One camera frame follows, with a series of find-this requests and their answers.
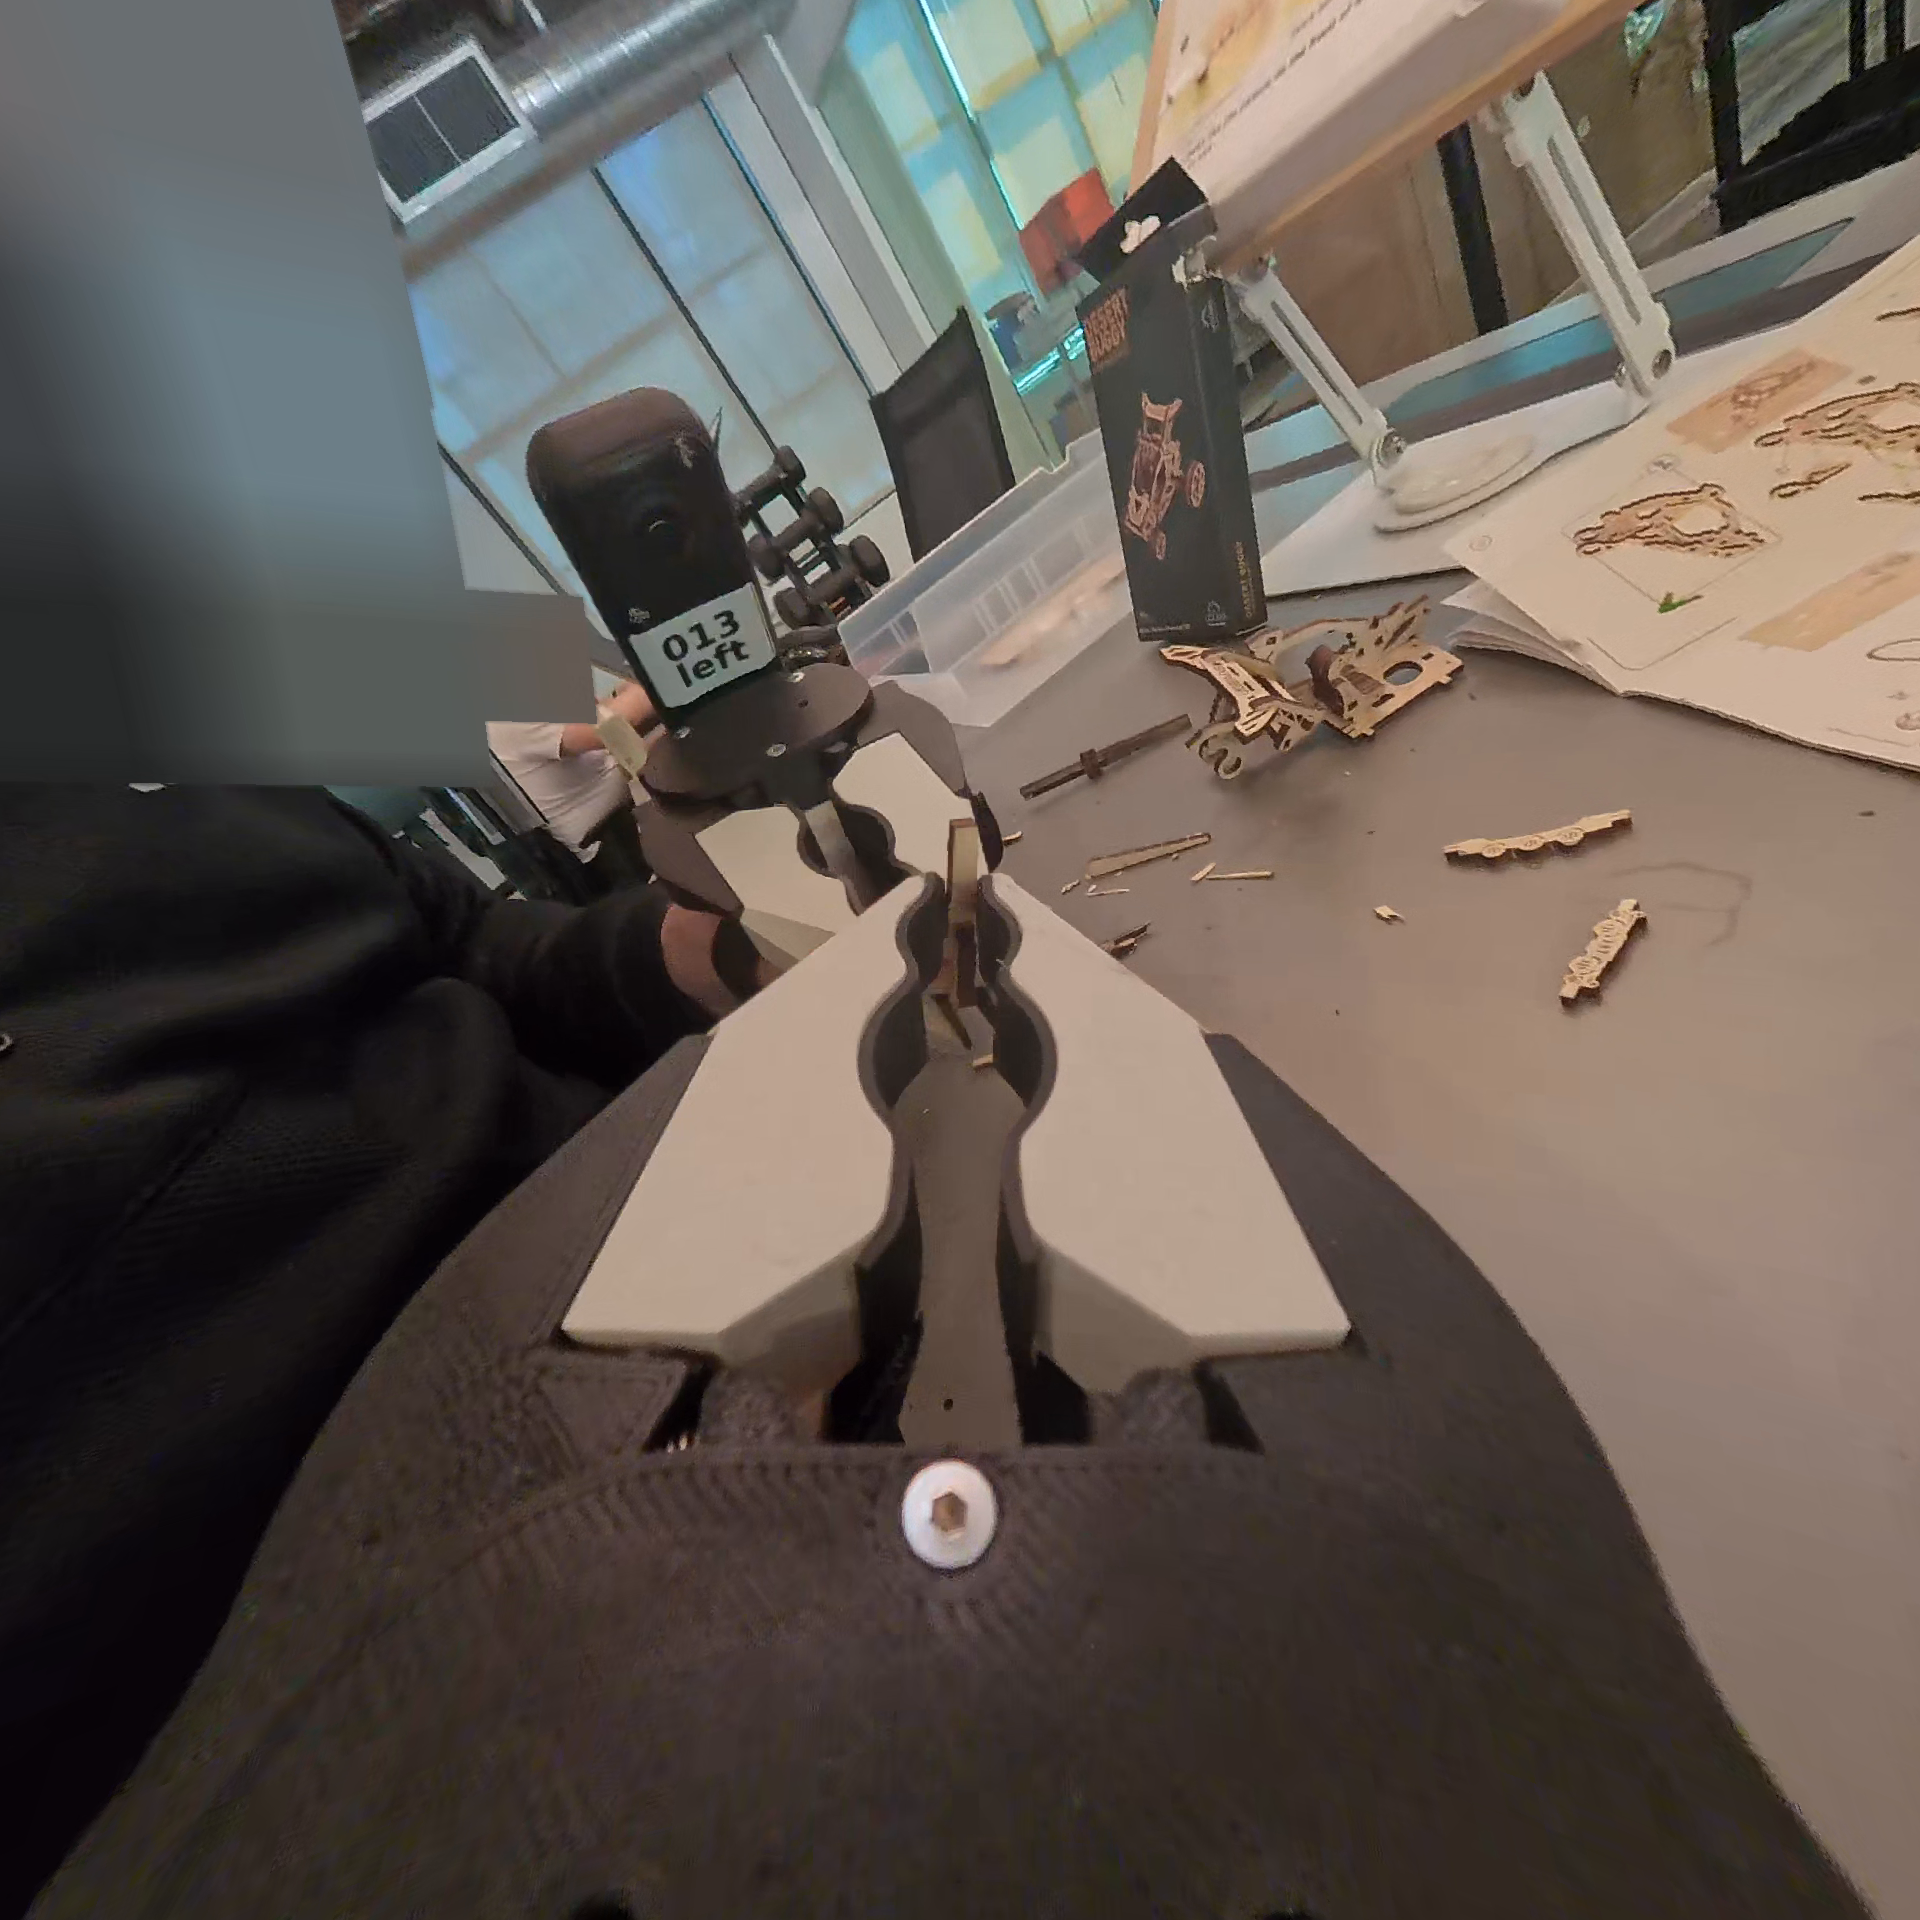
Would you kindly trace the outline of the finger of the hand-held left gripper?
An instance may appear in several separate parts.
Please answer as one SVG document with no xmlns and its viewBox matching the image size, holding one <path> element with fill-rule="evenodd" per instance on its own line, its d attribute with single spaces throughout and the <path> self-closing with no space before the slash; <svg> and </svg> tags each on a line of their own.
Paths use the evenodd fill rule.
<svg viewBox="0 0 1920 1920">
<path fill-rule="evenodd" d="M 833 776 L 833 794 L 877 825 L 887 857 L 904 872 L 945 878 L 955 823 L 977 826 L 986 872 L 1003 858 L 992 804 L 968 784 L 952 785 L 904 734 L 855 748 Z"/>
<path fill-rule="evenodd" d="M 787 806 L 737 809 L 695 832 L 739 918 L 769 965 L 799 965 L 857 918 L 849 886 L 802 855 L 802 821 Z"/>
</svg>

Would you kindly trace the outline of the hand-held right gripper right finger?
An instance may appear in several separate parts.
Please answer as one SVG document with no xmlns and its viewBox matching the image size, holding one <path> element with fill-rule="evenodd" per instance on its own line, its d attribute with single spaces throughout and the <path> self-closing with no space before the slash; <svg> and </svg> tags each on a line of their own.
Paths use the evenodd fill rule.
<svg viewBox="0 0 1920 1920">
<path fill-rule="evenodd" d="M 1023 1432 L 1082 1432 L 1141 1375 L 1331 1352 L 1353 1320 L 1217 1038 L 1009 878 L 979 973 L 1018 1113 L 996 1287 Z"/>
</svg>

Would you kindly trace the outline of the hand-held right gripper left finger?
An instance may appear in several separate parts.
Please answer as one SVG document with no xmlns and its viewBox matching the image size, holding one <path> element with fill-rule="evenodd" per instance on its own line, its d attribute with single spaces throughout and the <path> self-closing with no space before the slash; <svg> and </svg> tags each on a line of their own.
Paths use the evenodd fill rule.
<svg viewBox="0 0 1920 1920">
<path fill-rule="evenodd" d="M 561 1336 L 673 1354 L 899 1432 L 924 1229 L 896 1108 L 929 1060 L 945 886 L 901 879 L 713 1028 Z"/>
</svg>

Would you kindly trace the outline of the wooden cross-shaped part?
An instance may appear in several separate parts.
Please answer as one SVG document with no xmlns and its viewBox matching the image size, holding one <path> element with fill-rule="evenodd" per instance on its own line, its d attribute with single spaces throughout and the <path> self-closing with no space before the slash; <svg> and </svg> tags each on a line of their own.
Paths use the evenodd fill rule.
<svg viewBox="0 0 1920 1920">
<path fill-rule="evenodd" d="M 979 948 L 979 884 L 987 872 L 983 836 L 970 810 L 948 823 L 945 865 L 945 944 L 939 966 L 925 986 L 925 1001 L 937 1023 L 968 1054 L 979 1071 L 992 1065 L 992 1040 L 973 1026 L 992 1028 L 992 985 L 983 973 Z"/>
</svg>

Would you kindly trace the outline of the person's left forearm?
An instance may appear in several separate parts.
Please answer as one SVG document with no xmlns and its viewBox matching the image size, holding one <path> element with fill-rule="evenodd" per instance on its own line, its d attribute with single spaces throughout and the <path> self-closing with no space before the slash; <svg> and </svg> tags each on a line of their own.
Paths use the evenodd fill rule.
<svg viewBox="0 0 1920 1920">
<path fill-rule="evenodd" d="M 660 918 L 680 901 L 656 882 L 589 902 L 491 896 L 448 855 L 384 834 L 337 797 L 327 804 L 387 857 L 423 927 L 431 969 L 489 997 L 543 1066 L 625 1087 L 719 1023 L 666 970 Z"/>
</svg>

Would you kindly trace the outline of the wooden buggy model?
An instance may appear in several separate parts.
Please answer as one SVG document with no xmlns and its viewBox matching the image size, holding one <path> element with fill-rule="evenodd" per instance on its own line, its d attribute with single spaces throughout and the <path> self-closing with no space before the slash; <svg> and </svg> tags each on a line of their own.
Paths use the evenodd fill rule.
<svg viewBox="0 0 1920 1920">
<path fill-rule="evenodd" d="M 1426 596 L 1372 614 L 1329 614 L 1269 629 L 1240 644 L 1173 641 L 1159 657 L 1211 690 L 1207 722 L 1186 750 L 1220 781 L 1261 753 L 1282 756 L 1329 728 L 1375 736 L 1426 692 L 1448 687 L 1463 661 L 1426 634 Z"/>
</svg>

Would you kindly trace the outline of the dark model kit box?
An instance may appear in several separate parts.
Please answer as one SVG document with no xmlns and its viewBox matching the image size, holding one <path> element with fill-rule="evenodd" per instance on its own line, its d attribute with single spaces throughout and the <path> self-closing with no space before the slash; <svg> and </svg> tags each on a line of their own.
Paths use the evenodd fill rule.
<svg viewBox="0 0 1920 1920">
<path fill-rule="evenodd" d="M 1264 625 L 1233 286 L 1211 204 L 1162 162 L 1084 247 L 1076 304 L 1136 633 L 1233 644 Z"/>
</svg>

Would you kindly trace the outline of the person's left hand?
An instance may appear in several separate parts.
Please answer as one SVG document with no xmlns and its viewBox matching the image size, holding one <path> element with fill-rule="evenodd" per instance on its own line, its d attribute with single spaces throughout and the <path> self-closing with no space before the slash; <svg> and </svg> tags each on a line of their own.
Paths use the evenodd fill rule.
<svg viewBox="0 0 1920 1920">
<path fill-rule="evenodd" d="M 740 918 L 669 902 L 660 918 L 660 954 L 677 992 L 719 1020 L 779 978 Z"/>
</svg>

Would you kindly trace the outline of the dark wooden gear axle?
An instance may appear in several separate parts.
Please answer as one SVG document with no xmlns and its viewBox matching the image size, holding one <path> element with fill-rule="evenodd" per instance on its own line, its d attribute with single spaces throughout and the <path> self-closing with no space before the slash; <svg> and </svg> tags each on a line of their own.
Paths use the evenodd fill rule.
<svg viewBox="0 0 1920 1920">
<path fill-rule="evenodd" d="M 1023 799 L 1043 799 L 1051 793 L 1058 793 L 1058 791 L 1067 789 L 1069 784 L 1098 781 L 1109 770 L 1114 770 L 1115 766 L 1139 756 L 1141 752 L 1151 752 L 1151 750 L 1154 750 L 1164 742 L 1170 742 L 1170 740 L 1186 740 L 1186 736 L 1192 730 L 1194 730 L 1194 722 L 1189 719 L 1186 713 L 1177 710 L 1170 718 L 1165 718 L 1165 719 L 1162 719 L 1152 726 L 1146 726 L 1136 734 L 1115 738 L 1115 740 L 1104 742 L 1104 745 L 1093 748 L 1093 750 L 1082 750 L 1076 753 L 1076 759 L 1069 760 L 1067 766 L 1064 766 L 1058 770 L 1051 770 L 1047 775 L 1041 775 L 1032 781 L 1024 781 L 1019 785 L 1019 797 Z"/>
</svg>

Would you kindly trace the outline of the black office chair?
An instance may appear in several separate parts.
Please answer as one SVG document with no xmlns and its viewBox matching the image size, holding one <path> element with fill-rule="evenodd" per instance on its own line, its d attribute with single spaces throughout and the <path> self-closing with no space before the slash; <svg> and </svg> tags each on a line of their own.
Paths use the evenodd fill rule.
<svg viewBox="0 0 1920 1920">
<path fill-rule="evenodd" d="M 872 398 L 872 416 L 913 559 L 924 559 L 1018 485 L 991 365 L 965 305 Z"/>
</svg>

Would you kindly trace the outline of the engraved wooden part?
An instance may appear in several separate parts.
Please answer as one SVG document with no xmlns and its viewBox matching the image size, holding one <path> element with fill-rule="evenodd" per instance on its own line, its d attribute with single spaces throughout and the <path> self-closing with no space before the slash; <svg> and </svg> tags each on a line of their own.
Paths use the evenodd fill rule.
<svg viewBox="0 0 1920 1920">
<path fill-rule="evenodd" d="M 1621 897 L 1592 927 L 1584 945 L 1570 954 L 1564 966 L 1557 998 L 1564 1008 L 1572 1008 L 1584 998 L 1599 997 L 1607 976 L 1617 969 L 1628 945 L 1632 945 L 1649 914 L 1640 897 Z"/>
</svg>

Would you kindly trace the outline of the long notched wooden part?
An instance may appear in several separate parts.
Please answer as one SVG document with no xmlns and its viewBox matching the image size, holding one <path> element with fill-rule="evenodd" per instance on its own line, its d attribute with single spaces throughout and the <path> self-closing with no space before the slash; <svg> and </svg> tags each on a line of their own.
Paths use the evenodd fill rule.
<svg viewBox="0 0 1920 1920">
<path fill-rule="evenodd" d="M 1589 810 L 1570 823 L 1531 829 L 1531 832 L 1513 832 L 1513 834 L 1477 834 L 1459 838 L 1443 848 L 1443 858 L 1453 864 L 1484 864 L 1496 865 L 1511 858 L 1533 858 L 1547 855 L 1572 852 L 1584 844 L 1601 838 L 1610 832 L 1624 832 L 1634 823 L 1634 813 L 1629 806 L 1617 806 L 1605 810 Z"/>
</svg>

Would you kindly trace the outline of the white mat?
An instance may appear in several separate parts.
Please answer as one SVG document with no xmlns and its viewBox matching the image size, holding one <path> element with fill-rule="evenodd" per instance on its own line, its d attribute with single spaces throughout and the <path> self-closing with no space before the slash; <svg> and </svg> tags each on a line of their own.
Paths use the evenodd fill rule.
<svg viewBox="0 0 1920 1920">
<path fill-rule="evenodd" d="M 1577 444 L 1570 426 L 1511 423 L 1418 440 L 1386 472 L 1365 471 L 1264 551 L 1266 596 L 1453 572 L 1451 541 L 1473 519 Z"/>
</svg>

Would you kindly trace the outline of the board on stand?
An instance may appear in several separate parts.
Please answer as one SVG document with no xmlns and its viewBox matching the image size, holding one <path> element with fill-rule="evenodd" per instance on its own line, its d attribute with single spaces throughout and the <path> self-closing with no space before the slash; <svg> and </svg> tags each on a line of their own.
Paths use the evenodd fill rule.
<svg viewBox="0 0 1920 1920">
<path fill-rule="evenodd" d="M 1165 2 L 1133 185 L 1175 159 L 1245 255 L 1621 25 L 1629 2 Z"/>
</svg>

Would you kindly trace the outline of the silver ventilation duct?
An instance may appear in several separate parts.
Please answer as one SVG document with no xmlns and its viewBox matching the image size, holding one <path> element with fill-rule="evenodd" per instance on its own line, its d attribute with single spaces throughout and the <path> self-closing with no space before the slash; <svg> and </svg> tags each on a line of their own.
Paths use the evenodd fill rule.
<svg viewBox="0 0 1920 1920">
<path fill-rule="evenodd" d="M 543 172 L 599 129 L 644 129 L 788 2 L 337 4 L 376 173 L 400 225 Z"/>
</svg>

